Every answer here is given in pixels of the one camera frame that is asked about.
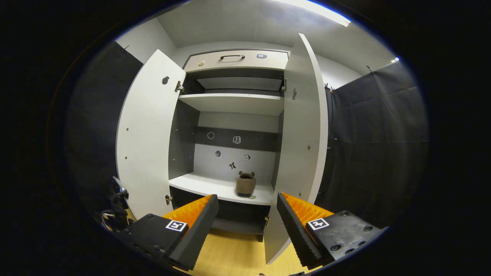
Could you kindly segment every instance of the black fabric backdrop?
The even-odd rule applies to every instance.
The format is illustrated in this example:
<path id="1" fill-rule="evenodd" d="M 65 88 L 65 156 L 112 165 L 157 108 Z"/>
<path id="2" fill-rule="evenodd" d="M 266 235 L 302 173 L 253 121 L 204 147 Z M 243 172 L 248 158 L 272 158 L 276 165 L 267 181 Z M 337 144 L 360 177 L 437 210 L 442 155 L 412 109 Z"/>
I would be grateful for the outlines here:
<path id="1" fill-rule="evenodd" d="M 116 171 L 116 131 L 121 107 L 142 63 L 116 42 L 86 68 L 69 102 L 64 148 L 71 177 L 88 211 L 109 209 Z"/>
<path id="2" fill-rule="evenodd" d="M 316 199 L 382 228 L 411 203 L 428 154 L 425 104 L 400 62 L 327 91 L 326 166 Z"/>

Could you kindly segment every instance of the drawer handle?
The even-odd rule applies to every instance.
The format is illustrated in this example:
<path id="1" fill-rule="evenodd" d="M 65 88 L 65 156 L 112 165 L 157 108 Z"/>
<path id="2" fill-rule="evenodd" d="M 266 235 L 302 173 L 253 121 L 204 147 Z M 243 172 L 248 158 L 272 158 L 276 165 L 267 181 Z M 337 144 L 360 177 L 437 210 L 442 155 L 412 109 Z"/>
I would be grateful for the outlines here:
<path id="1" fill-rule="evenodd" d="M 220 57 L 220 59 L 223 59 L 224 57 L 227 57 L 227 56 L 240 56 L 241 58 L 245 58 L 246 56 L 245 55 L 223 55 Z"/>

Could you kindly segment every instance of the ceramic pot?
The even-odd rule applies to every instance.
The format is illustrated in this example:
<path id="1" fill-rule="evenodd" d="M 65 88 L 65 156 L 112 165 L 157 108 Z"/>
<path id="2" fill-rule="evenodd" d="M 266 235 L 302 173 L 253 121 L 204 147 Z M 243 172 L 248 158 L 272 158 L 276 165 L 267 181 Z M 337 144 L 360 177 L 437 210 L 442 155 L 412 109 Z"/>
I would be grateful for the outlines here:
<path id="1" fill-rule="evenodd" d="M 254 172 L 242 173 L 239 171 L 239 178 L 237 178 L 236 192 L 239 196 L 251 196 L 254 188 L 256 187 L 256 178 L 254 178 Z"/>

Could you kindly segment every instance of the ceiling light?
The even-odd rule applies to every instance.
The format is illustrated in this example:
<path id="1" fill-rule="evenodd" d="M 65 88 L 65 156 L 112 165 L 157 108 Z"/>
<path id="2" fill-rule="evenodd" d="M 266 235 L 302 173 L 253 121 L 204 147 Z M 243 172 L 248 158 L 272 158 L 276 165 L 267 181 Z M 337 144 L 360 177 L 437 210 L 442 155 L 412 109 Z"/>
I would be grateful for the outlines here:
<path id="1" fill-rule="evenodd" d="M 313 2 L 310 2 L 307 0 L 271 0 L 271 1 L 290 4 L 293 6 L 300 7 L 302 9 L 306 9 L 306 10 L 311 11 L 311 12 L 315 12 L 315 13 L 322 15 L 322 16 L 326 17 L 327 19 L 331 19 L 334 22 L 341 24 L 345 27 L 347 27 L 348 24 L 351 22 L 348 19 L 346 19 L 344 16 L 337 14 L 337 13 L 331 11 L 330 9 L 328 9 L 324 6 L 321 6 L 319 4 L 316 4 L 316 3 L 313 3 Z"/>

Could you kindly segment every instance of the drawer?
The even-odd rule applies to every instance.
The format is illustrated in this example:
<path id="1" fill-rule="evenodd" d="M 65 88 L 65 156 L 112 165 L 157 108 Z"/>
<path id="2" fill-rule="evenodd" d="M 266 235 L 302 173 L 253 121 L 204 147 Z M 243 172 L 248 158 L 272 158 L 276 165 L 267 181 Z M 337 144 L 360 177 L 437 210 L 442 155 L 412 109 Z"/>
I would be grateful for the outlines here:
<path id="1" fill-rule="evenodd" d="M 287 62 L 287 52 L 228 50 L 191 55 L 184 65 L 184 71 L 191 73 L 226 68 L 260 68 L 283 71 Z"/>

